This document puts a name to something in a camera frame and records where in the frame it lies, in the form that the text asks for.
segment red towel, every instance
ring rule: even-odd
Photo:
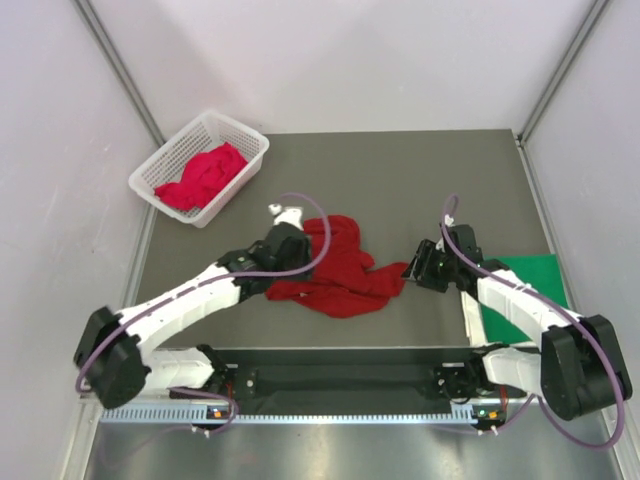
[[[391,297],[400,294],[404,280],[400,278],[406,263],[394,263],[369,271],[375,262],[360,250],[360,229],[355,220],[342,215],[330,215],[331,246],[315,268],[311,281],[280,280],[267,290],[269,300],[293,300],[301,305],[326,313],[330,317],[347,318],[373,312],[384,307]],[[304,222],[304,231],[311,235],[312,255],[322,249],[322,220]]]
[[[225,143],[187,162],[179,183],[156,187],[155,194],[179,210],[204,208],[242,170],[247,161],[231,144]]]

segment gray table surface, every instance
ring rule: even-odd
[[[410,261],[436,240],[445,198],[461,198],[487,255],[548,253],[527,178],[508,130],[272,135],[262,170],[204,229],[158,214],[138,295],[148,300],[197,275],[229,250],[263,238],[267,205],[306,193],[327,213],[353,217],[379,266]],[[316,212],[305,206],[305,216]],[[468,345],[459,295],[407,284],[383,310],[332,319],[294,302],[253,298],[217,312],[166,346],[217,348]]]
[[[131,456],[165,427],[100,425],[85,479],[622,478],[613,450],[592,452],[568,442],[536,406],[498,437],[424,425],[237,425],[210,440],[171,432]],[[606,438],[602,417],[590,415],[569,428],[587,442]],[[105,466],[100,448],[107,465],[118,468]]]

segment metal frame edge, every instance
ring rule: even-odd
[[[527,117],[521,133],[518,135],[518,138],[523,143],[526,143],[527,140],[531,138],[533,131],[537,127],[549,104],[553,100],[553,97],[562,85],[575,60],[580,55],[580,52],[582,52],[587,40],[591,37],[598,21],[602,18],[602,15],[605,13],[605,10],[610,3],[611,0],[594,0],[591,4],[591,7],[580,24],[580,27],[578,27],[577,32],[562,55],[560,62],[542,90],[540,98]]]
[[[529,187],[533,194],[536,208],[538,209],[538,216],[542,223],[547,243],[551,252],[558,255],[558,264],[560,265],[560,271],[562,273],[562,281],[564,283],[565,292],[567,295],[567,301],[571,308],[578,308],[575,300],[575,289],[572,286],[571,277],[567,273],[567,269],[563,266],[561,253],[562,249],[558,242],[558,236],[556,229],[553,225],[553,220],[549,214],[549,208],[546,205],[544,196],[538,181],[535,167],[531,162],[531,155],[528,152],[526,144],[519,142],[516,138],[516,145],[520,152],[522,159],[522,165],[529,181]],[[625,429],[622,437],[618,443],[613,447],[614,455],[618,461],[618,467],[622,474],[622,478],[625,480],[640,480],[640,434],[636,426],[635,419],[633,418],[631,411],[627,405],[625,405],[626,422]],[[616,426],[616,410],[614,407],[609,407],[602,412],[602,418],[609,435],[613,434]]]
[[[165,138],[91,1],[71,0],[71,2],[93,36],[149,136],[157,147],[161,147],[165,143]],[[142,214],[140,229],[134,243],[135,250],[127,273],[127,282],[122,294],[123,306],[129,306],[135,302],[151,241],[156,213],[156,210],[151,205],[147,205]],[[67,438],[67,447],[63,458],[56,465],[52,478],[60,480],[80,480],[84,478],[101,415],[102,407],[95,398],[78,399],[70,420],[69,432],[65,437]]]

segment white cable tray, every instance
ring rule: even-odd
[[[207,418],[210,407],[204,404],[130,404],[113,410],[105,410],[100,418],[102,423],[197,423],[219,424],[226,420]],[[237,424],[453,424],[471,425],[473,418],[471,405],[451,405],[451,413],[417,415],[238,415]]]

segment cable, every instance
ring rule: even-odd
[[[580,324],[580,322],[578,322],[575,318],[569,315],[569,313],[567,313],[567,311],[563,307],[556,304],[552,300],[548,299],[544,295],[536,292],[535,290],[532,290],[530,288],[521,288],[521,286],[514,285],[508,280],[505,280],[504,278],[494,275],[490,271],[473,263],[460,251],[460,249],[458,249],[458,247],[455,245],[455,243],[451,239],[451,236],[449,235],[449,229],[445,223],[445,219],[447,216],[453,217],[458,207],[458,203],[459,203],[458,195],[456,195],[455,193],[451,194],[449,198],[447,198],[442,210],[442,218],[441,218],[441,225],[440,225],[440,229],[442,231],[442,238],[444,238],[444,240],[447,242],[447,244],[449,245],[453,253],[455,253],[458,256],[458,258],[460,258],[460,260],[462,260],[465,264],[467,264],[469,267],[471,267],[473,270],[475,270],[479,274],[492,278],[493,280],[509,288],[521,289],[523,292],[527,293],[528,295],[540,300],[542,303],[547,305],[549,308],[555,311],[562,318],[567,320],[571,325],[573,325],[576,328],[576,330],[578,330],[578,332],[587,340],[587,342],[589,342],[589,345],[591,345],[593,350],[598,355],[598,358],[602,362],[605,372],[607,373],[607,377],[609,378],[609,382],[611,382],[611,387],[613,388],[613,393],[616,399],[616,410],[618,413],[618,418],[616,422],[616,428],[614,429],[613,434],[611,435],[611,438],[609,438],[609,440],[607,440],[606,442],[600,445],[594,445],[574,437],[572,434],[570,434],[564,428],[562,428],[562,426],[560,426],[557,420],[553,418],[551,412],[544,405],[544,400],[538,397],[538,401],[540,402],[540,408],[542,409],[542,412],[546,415],[546,417],[549,419],[551,424],[556,428],[556,430],[558,430],[558,432],[560,432],[567,439],[571,440],[572,442],[582,447],[585,447],[591,450],[606,450],[613,447],[618,442],[618,440],[620,440],[620,437],[622,436],[622,432],[624,431],[625,412],[624,412],[624,398],[622,396],[622,389],[618,384],[616,374],[613,370],[613,365],[611,365],[611,362],[607,358],[607,354],[604,352],[602,347],[598,344],[597,340],[593,337],[593,335],[591,335],[588,332],[588,330]],[[508,423],[511,423],[511,422],[505,423],[502,426],[502,428],[504,429],[504,427],[507,426]]]
[[[507,387],[505,387],[504,385],[500,386],[500,406],[506,413],[507,407],[509,406],[509,394],[507,393]]]
[[[289,192],[289,193],[285,193],[285,194],[280,195],[279,198],[287,198],[287,197],[294,197],[294,198],[299,198],[299,199],[307,201],[308,203],[313,205],[313,207],[317,210],[318,214],[320,215],[320,218],[322,219],[322,224],[324,226],[324,232],[325,232],[324,243],[322,244],[322,248],[320,249],[320,253],[318,254],[318,256],[315,259],[313,259],[309,264],[307,264],[307,265],[305,265],[303,267],[296,268],[296,269],[293,269],[293,270],[287,270],[287,271],[284,271],[284,272],[229,272],[229,273],[224,274],[224,275],[218,275],[217,277],[212,277],[212,278],[208,278],[206,280],[203,280],[195,288],[189,287],[189,288],[183,290],[182,292],[179,292],[176,295],[175,298],[181,298],[182,296],[193,292],[197,288],[204,287],[206,285],[211,285],[214,282],[217,282],[219,280],[224,280],[226,278],[239,278],[239,277],[274,277],[274,278],[279,278],[279,277],[289,277],[289,276],[294,276],[294,275],[298,275],[300,273],[306,272],[306,271],[314,268],[316,265],[318,265],[324,259],[324,257],[327,255],[327,252],[329,251],[329,245],[331,244],[331,226],[329,225],[329,218],[327,217],[327,215],[324,212],[324,210],[322,209],[322,207],[320,207],[320,205],[318,205],[318,203],[316,203],[315,200],[313,200],[312,198],[308,197],[307,195],[304,195],[302,193]],[[143,318],[147,317],[148,315],[150,315],[154,311],[158,310],[159,308],[162,308],[165,305],[168,305],[169,303],[171,303],[175,298],[165,299],[165,300],[162,300],[162,301],[156,303],[155,305],[150,306],[149,308],[147,308],[143,312],[139,313],[138,315],[134,316],[133,318],[131,318],[127,322],[125,322],[122,325],[120,325],[110,335],[108,335],[96,347],[96,349],[91,353],[91,355],[89,355],[89,357],[87,358],[86,362],[80,368],[80,371],[78,372],[78,377],[76,378],[76,382],[75,382],[76,391],[78,393],[88,393],[88,392],[91,391],[90,389],[89,390],[85,390],[85,389],[82,388],[82,381],[86,377],[87,372],[93,366],[93,364],[95,363],[97,358],[102,354],[102,352],[104,352],[104,350],[111,344],[111,342],[113,342],[113,340],[115,338],[117,338],[121,333],[126,331],[126,329],[129,328],[134,323],[139,322],[140,320],[142,320]],[[211,399],[215,399],[215,400],[223,400],[223,401],[225,401],[225,402],[227,402],[229,404],[229,407],[230,407],[229,418],[219,428],[217,428],[215,430],[211,430],[210,432],[213,433],[213,434],[219,434],[219,433],[222,433],[222,432],[228,430],[231,427],[231,424],[235,420],[236,416],[240,412],[240,407],[239,407],[238,403],[233,398],[231,398],[231,396],[225,397],[224,395],[218,395],[218,394],[215,394],[215,393],[202,392],[200,390],[195,390],[195,389],[190,389],[190,388],[180,388],[180,387],[171,388],[170,390],[173,391],[173,392],[176,392],[176,393],[194,395],[194,396],[199,396],[199,397],[203,397],[203,398],[211,398]],[[149,437],[145,441],[143,441],[140,445],[136,446],[124,459],[120,460],[117,463],[112,463],[112,462],[108,461],[108,459],[106,458],[106,453],[104,452],[104,445],[102,444],[101,447],[100,447],[100,458],[101,458],[101,461],[107,468],[110,468],[110,469],[119,468],[123,463],[125,463],[127,460],[129,460],[133,455],[138,453],[140,450],[142,450],[144,447],[146,447],[147,445],[149,445],[150,443],[152,443],[154,440],[156,440],[157,438],[161,437],[162,435],[164,435],[166,433],[169,433],[169,432],[173,432],[173,431],[187,430],[187,429],[190,430],[190,429],[192,429],[192,427],[191,426],[186,426],[186,425],[173,425],[171,427],[163,429],[163,430],[155,433],[154,435],[152,435],[151,437]]]
[[[320,253],[318,254],[318,256],[315,259],[313,259],[313,261],[311,261],[309,264],[305,265],[304,267],[296,268],[296,269],[293,269],[293,270],[287,270],[285,272],[229,272],[229,273],[225,273],[224,275],[218,275],[217,277],[208,278],[206,280],[203,280],[195,288],[194,287],[185,288],[185,290],[183,290],[182,292],[178,292],[174,298],[167,298],[165,300],[162,300],[162,301],[156,303],[155,305],[151,305],[149,308],[147,308],[146,310],[140,312],[138,315],[135,315],[130,320],[127,320],[125,323],[123,323],[118,328],[116,328],[113,332],[111,332],[111,334],[109,334],[96,347],[96,349],[91,353],[91,355],[89,355],[89,358],[87,358],[87,361],[84,362],[84,364],[80,368],[80,371],[78,373],[78,377],[76,378],[76,384],[75,384],[76,391],[78,393],[88,393],[88,392],[91,391],[91,389],[85,390],[85,389],[82,388],[82,381],[87,376],[87,372],[91,369],[91,367],[93,366],[95,361],[102,354],[102,352],[104,352],[106,350],[106,348],[111,344],[111,342],[113,342],[121,333],[125,332],[127,330],[127,328],[129,328],[131,325],[133,325],[136,322],[139,322],[140,320],[142,320],[143,318],[145,318],[148,315],[152,314],[153,312],[155,312],[159,308],[162,308],[162,307],[170,304],[174,300],[176,300],[178,298],[182,298],[184,295],[188,295],[189,293],[195,291],[196,289],[198,289],[200,287],[204,287],[206,285],[211,285],[214,282],[217,282],[217,281],[220,281],[220,280],[224,280],[226,278],[240,278],[240,277],[254,277],[254,278],[256,278],[256,277],[274,277],[274,278],[279,278],[279,277],[290,277],[290,276],[293,276],[293,275],[298,275],[300,273],[306,272],[307,270],[310,270],[313,267],[315,267],[316,265],[318,265],[324,259],[325,255],[329,251],[329,245],[331,243],[331,234],[330,234],[331,233],[331,226],[329,225],[329,219],[327,218],[327,215],[324,213],[324,210],[322,210],[320,205],[318,205],[316,203],[316,201],[313,200],[312,198],[310,198],[310,197],[308,197],[308,196],[306,196],[306,195],[304,195],[302,193],[293,193],[293,192],[282,194],[282,195],[280,195],[279,198],[287,198],[287,197],[300,198],[300,199],[303,199],[303,200],[309,202],[311,205],[313,205],[315,207],[315,209],[318,211],[318,214],[320,215],[320,217],[322,219],[322,223],[323,223],[323,226],[324,226],[324,231],[325,231],[326,234],[324,236],[324,243],[322,245],[322,249],[320,250]]]

